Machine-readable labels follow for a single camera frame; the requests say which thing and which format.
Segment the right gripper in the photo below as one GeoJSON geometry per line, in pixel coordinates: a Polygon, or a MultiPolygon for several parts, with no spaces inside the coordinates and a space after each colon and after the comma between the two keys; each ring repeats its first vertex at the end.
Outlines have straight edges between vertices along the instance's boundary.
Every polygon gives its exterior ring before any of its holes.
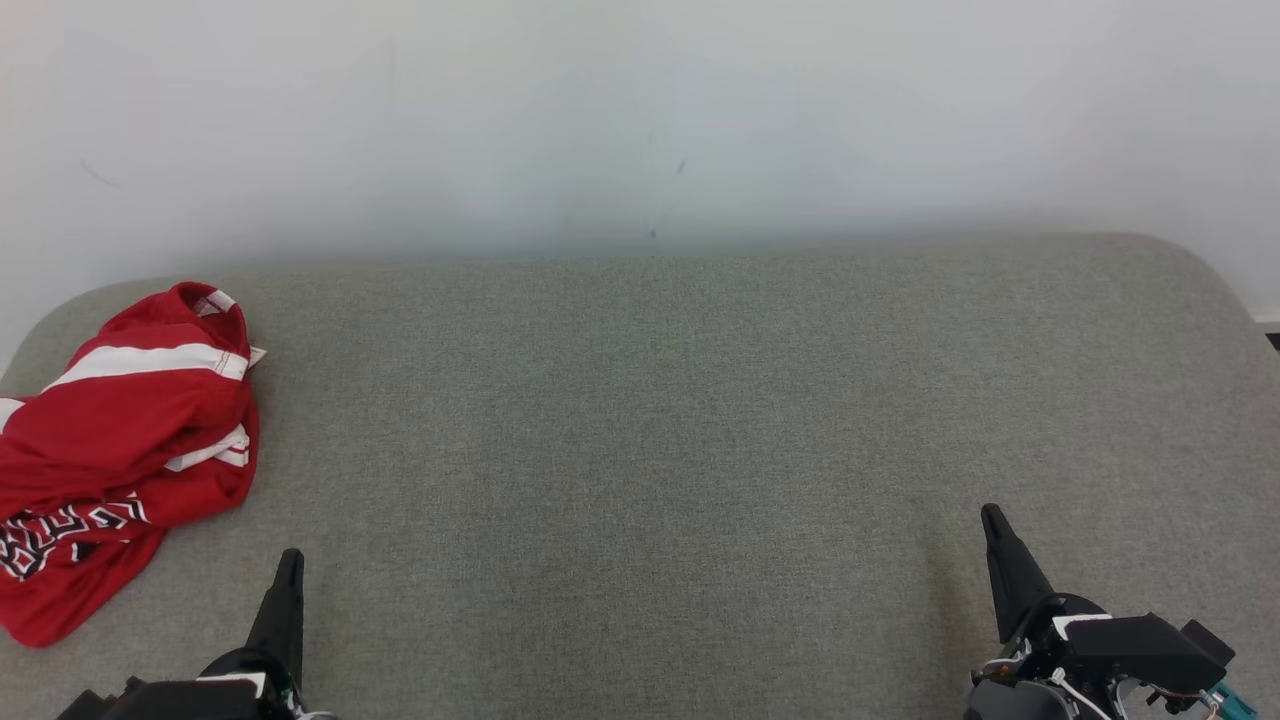
{"type": "Polygon", "coordinates": [[[1083,666],[1071,632],[1117,619],[1055,589],[997,503],[980,509],[1000,653],[972,671],[964,720],[1130,720],[1116,670],[1083,666]]]}

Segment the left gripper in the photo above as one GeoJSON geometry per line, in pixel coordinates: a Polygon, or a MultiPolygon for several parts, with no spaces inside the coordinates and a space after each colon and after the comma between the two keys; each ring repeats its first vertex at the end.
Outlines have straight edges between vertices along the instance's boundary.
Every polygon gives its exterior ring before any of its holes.
{"type": "Polygon", "coordinates": [[[247,648],[210,664],[198,682],[223,694],[236,691],[228,720],[297,720],[303,714],[300,680],[305,650],[305,556],[285,550],[260,603],[247,648]]]}

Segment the red Bulls basketball jersey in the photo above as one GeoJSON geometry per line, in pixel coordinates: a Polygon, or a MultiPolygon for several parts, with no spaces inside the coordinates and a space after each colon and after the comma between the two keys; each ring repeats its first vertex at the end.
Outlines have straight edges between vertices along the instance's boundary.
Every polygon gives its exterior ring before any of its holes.
{"type": "Polygon", "coordinates": [[[0,519],[0,629],[31,648],[64,641],[146,569],[170,530],[243,503],[256,434],[238,425],[129,484],[0,519]]]}

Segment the red basketball shorts white band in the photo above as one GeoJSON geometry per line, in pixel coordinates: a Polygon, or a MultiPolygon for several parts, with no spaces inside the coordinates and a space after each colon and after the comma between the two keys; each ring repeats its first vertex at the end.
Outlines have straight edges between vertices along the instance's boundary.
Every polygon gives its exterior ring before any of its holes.
{"type": "Polygon", "coordinates": [[[250,471],[257,356],[239,305],[184,282],[111,318],[44,389],[0,398],[0,503],[102,498],[193,471],[250,471]]]}

